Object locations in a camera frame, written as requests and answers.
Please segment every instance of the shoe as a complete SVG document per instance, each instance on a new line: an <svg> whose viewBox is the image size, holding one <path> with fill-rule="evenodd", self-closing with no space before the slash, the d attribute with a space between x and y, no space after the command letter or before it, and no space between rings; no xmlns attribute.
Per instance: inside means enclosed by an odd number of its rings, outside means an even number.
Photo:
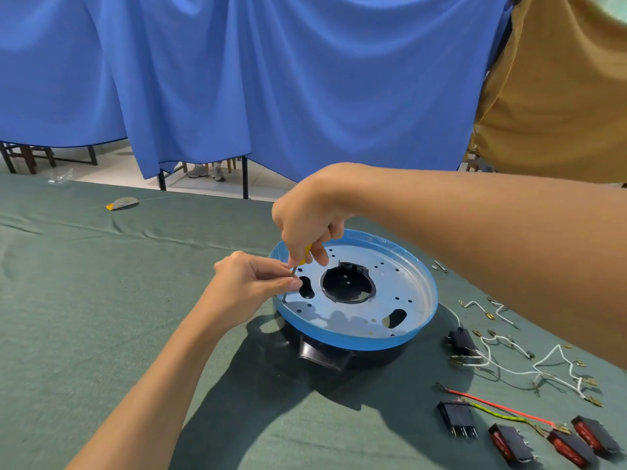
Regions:
<svg viewBox="0 0 627 470"><path fill-rule="evenodd" d="M215 166L211 170L211 178L213 178L215 181L224 181L224 173L222 172L222 167Z"/></svg>
<svg viewBox="0 0 627 470"><path fill-rule="evenodd" d="M205 165L196 165L192 171L187 172L187 176L190 178L205 178L209 176L209 169Z"/></svg>

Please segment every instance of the hand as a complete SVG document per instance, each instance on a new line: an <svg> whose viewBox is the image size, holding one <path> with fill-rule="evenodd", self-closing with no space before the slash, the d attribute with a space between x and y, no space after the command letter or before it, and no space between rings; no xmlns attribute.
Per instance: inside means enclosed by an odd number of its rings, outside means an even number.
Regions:
<svg viewBox="0 0 627 470"><path fill-rule="evenodd" d="M344 235L344 221L352 213L342 205L336 186L342 172L351 165L331 165L302 180L272 207L272 220L281 231L281 238L290 252L289 267L303 259L315 259L326 266L329 256L323 243ZM305 248L312 244L304 257Z"/></svg>
<svg viewBox="0 0 627 470"><path fill-rule="evenodd" d="M273 295L300 289L302 282L280 260L233 252L213 266L216 275L193 313L205 315L213 328L227 332L250 319Z"/></svg>

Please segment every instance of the person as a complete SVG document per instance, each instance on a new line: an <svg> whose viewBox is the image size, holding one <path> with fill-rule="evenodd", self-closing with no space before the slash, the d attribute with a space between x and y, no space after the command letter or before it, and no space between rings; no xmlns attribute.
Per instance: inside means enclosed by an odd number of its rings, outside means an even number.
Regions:
<svg viewBox="0 0 627 470"><path fill-rule="evenodd" d="M187 172L189 178L206 178L211 175L215 181L224 181L224 173L222 172L222 161L215 162L214 167L209 169L207 164L194 165L191 171Z"/></svg>
<svg viewBox="0 0 627 470"><path fill-rule="evenodd" d="M627 195L576 181L328 166L296 185L272 217L288 263L235 252L146 374L68 470L167 469L200 374L224 333L275 294L297 290L290 268L329 263L324 243L354 215L442 260L520 315L627 368L623 264Z"/></svg>

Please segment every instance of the green tablecloth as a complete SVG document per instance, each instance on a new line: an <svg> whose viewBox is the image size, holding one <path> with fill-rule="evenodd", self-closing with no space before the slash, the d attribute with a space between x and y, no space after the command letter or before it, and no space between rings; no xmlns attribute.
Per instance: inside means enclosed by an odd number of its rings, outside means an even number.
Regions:
<svg viewBox="0 0 627 470"><path fill-rule="evenodd" d="M134 196L140 204L110 212ZM0 469L62 468L144 373L213 274L236 249L267 255L280 237L271 204L87 183L49 185L0 175ZM398 241L366 221L350 226ZM425 263L431 260L408 247ZM435 273L440 301L468 328L513 335L536 356L560 339L507 312L514 330L458 300L485 294L454 273ZM578 349L597 379L603 409L571 390L528 377L460 369L442 337L455 325L440 309L385 368L329 376L296 359L267 303L220 342L205 368L172 469L505 469L475 412L480 438L454 439L434 409L447 387L559 422L598 419L627 442L627 375ZM529 362L506 346L497 361ZM565 365L551 372L568 378ZM550 469L572 469L547 442L517 425ZM601 468L627 462L601 461Z"/></svg>

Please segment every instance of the yellow-green wire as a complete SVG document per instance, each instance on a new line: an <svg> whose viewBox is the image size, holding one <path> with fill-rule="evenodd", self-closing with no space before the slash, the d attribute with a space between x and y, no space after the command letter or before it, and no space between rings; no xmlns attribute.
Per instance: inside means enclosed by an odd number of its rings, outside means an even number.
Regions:
<svg viewBox="0 0 627 470"><path fill-rule="evenodd" d="M498 419L504 419L504 420L510 420L512 422L522 422L523 424L528 424L529 426L533 427L534 430L538 434L540 434L542 437L545 437L547 434L547 431L545 431L542 427L535 425L534 423L532 423L528 419L525 419L524 417L514 417L513 415L498 414L497 412L491 411L487 407L484 407L474 402L469 402L468 405L471 405L472 407L479 409L480 411L484 411L490 415L493 415L494 417L497 417Z"/></svg>

